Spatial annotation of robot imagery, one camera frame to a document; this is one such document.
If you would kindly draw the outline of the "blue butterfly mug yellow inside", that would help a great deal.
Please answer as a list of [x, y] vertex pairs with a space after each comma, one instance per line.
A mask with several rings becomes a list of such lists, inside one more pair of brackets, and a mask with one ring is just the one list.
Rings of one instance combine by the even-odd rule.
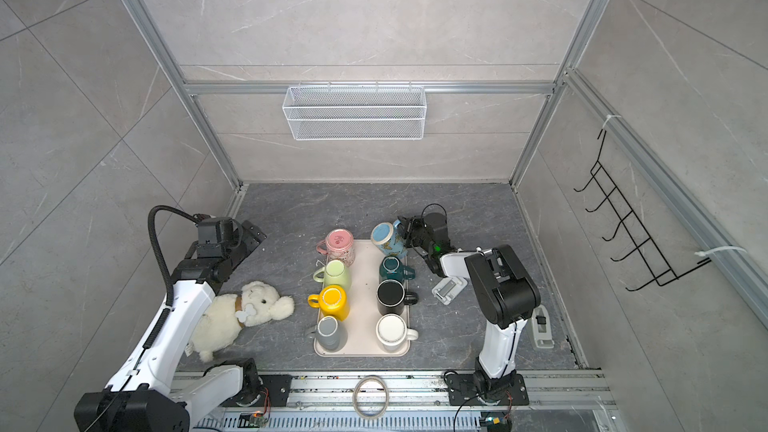
[[390, 222], [376, 225], [371, 232], [370, 240], [385, 256], [396, 256], [399, 260], [404, 260], [407, 256], [405, 243]]

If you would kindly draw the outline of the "dark green mug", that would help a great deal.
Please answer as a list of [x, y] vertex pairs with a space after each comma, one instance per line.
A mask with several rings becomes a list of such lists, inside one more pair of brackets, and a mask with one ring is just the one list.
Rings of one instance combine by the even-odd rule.
[[379, 277], [384, 280], [395, 280], [404, 283], [415, 278], [415, 270], [404, 264], [397, 256], [386, 256], [379, 266]]

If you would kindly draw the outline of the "pink ghost pattern mug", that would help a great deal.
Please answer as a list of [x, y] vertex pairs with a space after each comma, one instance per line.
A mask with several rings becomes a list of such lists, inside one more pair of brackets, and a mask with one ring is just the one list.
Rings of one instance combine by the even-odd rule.
[[350, 267], [355, 260], [354, 236], [346, 229], [335, 229], [316, 245], [316, 251], [329, 260], [339, 260]]

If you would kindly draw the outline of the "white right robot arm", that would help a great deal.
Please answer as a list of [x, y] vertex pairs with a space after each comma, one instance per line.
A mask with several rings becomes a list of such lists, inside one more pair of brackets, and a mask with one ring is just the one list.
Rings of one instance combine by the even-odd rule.
[[486, 319], [484, 343], [475, 360], [472, 382], [475, 399], [489, 402], [515, 388], [515, 356], [522, 332], [541, 303], [538, 287], [507, 244], [462, 251], [448, 236], [447, 212], [400, 216], [394, 222], [406, 247], [444, 280], [471, 283]]

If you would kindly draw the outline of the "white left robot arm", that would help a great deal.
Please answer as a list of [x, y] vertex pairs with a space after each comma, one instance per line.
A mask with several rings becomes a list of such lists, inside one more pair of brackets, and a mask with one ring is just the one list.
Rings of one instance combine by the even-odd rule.
[[81, 431], [189, 431], [223, 403], [250, 406], [265, 395], [251, 359], [211, 367], [179, 392], [177, 365], [204, 312], [232, 272], [265, 240], [252, 223], [196, 215], [198, 238], [175, 270], [150, 237], [166, 298], [141, 342], [104, 388], [84, 394], [74, 409]]

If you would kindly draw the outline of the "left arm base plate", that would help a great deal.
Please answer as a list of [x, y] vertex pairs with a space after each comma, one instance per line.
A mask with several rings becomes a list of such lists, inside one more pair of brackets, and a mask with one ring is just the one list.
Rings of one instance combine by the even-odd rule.
[[285, 407], [291, 390], [293, 377], [287, 374], [260, 375], [258, 378], [245, 377], [243, 388], [233, 397], [224, 401], [222, 407]]

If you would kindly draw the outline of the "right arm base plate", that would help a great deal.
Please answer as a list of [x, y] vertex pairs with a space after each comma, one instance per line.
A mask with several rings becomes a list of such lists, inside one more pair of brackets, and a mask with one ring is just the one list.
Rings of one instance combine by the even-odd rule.
[[474, 374], [447, 371], [443, 381], [452, 406], [528, 406], [530, 399], [524, 378], [513, 372], [500, 379], [483, 381]]

